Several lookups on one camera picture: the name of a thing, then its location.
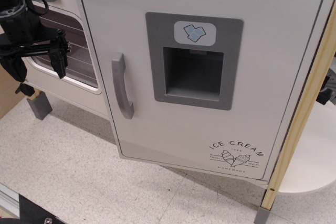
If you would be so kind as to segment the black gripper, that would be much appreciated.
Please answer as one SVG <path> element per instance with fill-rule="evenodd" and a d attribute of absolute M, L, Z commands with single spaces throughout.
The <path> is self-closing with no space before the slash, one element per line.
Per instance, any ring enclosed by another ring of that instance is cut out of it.
<path fill-rule="evenodd" d="M 62 79 L 66 76 L 67 53 L 71 46 L 65 31 L 44 26 L 25 1 L 1 10 L 1 66 L 18 82 L 24 82 L 27 68 L 19 57 L 47 55 Z"/>

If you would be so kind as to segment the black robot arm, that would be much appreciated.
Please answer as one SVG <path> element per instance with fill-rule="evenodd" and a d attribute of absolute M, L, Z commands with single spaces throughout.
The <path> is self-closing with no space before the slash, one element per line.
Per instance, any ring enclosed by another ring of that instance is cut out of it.
<path fill-rule="evenodd" d="M 24 82 L 27 68 L 24 57 L 48 55 L 59 78 L 66 75 L 69 42 L 65 31 L 44 26 L 32 0 L 1 0 L 1 65 L 18 82 Z"/>

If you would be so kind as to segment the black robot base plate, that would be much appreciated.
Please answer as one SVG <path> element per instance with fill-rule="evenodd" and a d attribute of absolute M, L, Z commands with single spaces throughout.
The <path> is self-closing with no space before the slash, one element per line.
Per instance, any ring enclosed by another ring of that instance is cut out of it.
<path fill-rule="evenodd" d="M 63 220 L 19 194 L 19 219 L 21 223 L 65 224 Z"/>

